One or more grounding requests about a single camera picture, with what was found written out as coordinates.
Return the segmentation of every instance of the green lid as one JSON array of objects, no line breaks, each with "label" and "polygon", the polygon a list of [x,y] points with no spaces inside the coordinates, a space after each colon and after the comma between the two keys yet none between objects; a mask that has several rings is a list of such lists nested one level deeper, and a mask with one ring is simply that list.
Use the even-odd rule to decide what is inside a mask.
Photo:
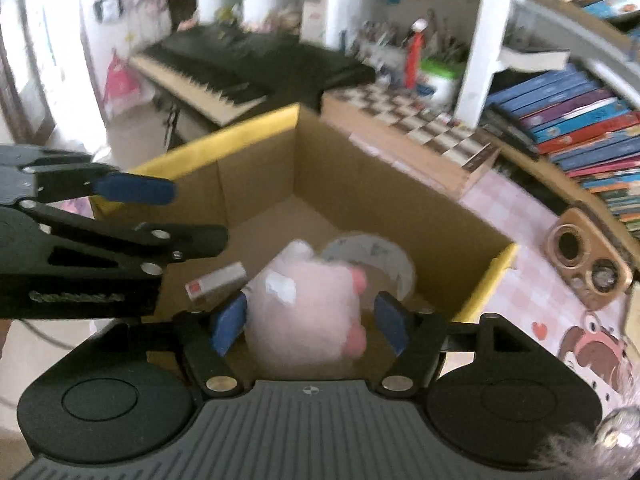
[{"label": "green lid", "polygon": [[465,71],[465,65],[463,63],[447,64],[437,59],[429,58],[420,63],[420,70],[444,79],[457,79]]}]

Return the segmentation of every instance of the red heart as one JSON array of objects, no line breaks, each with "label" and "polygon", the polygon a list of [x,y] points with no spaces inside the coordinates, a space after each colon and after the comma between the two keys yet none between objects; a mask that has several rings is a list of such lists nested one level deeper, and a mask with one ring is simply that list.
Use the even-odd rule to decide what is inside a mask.
[{"label": "red heart", "polygon": [[544,323],[532,323],[531,329],[540,341],[544,341],[546,339],[548,328]]}]

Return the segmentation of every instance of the yellow box edge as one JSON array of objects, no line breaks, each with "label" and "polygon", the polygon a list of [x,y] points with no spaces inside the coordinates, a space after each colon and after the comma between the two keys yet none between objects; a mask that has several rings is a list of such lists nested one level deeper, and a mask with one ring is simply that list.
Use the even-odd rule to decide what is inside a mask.
[{"label": "yellow box edge", "polygon": [[[178,180],[251,144],[294,129],[299,116],[300,105],[289,105],[189,142],[127,173]],[[101,196],[91,196],[89,200],[97,216],[109,215],[123,205]]]},{"label": "yellow box edge", "polygon": [[474,289],[471,297],[453,318],[453,321],[460,323],[477,323],[489,298],[494,294],[495,289],[502,280],[504,273],[511,268],[515,257],[518,254],[519,246],[511,243],[498,256],[496,256],[489,268],[482,276],[482,280]]}]

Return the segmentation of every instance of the pink plush foot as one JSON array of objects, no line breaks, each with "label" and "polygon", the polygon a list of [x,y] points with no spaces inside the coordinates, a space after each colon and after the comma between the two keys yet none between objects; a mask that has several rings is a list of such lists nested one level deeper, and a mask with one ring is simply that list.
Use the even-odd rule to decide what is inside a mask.
[{"label": "pink plush foot", "polygon": [[343,352],[351,359],[358,359],[362,357],[366,349],[367,331],[359,322],[355,322],[347,334],[347,342],[344,344]]},{"label": "pink plush foot", "polygon": [[351,275],[353,276],[353,290],[359,296],[367,290],[367,275],[360,267],[353,267]]}]

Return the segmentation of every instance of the cartoon bear print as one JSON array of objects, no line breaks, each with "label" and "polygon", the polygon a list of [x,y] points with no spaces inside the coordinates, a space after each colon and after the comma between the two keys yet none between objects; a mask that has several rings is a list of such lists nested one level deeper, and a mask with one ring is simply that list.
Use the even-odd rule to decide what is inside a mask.
[{"label": "cartoon bear print", "polygon": [[582,326],[564,334],[558,358],[596,391],[603,416],[620,405],[623,380],[630,373],[625,343],[605,329],[593,312],[585,312]]}]

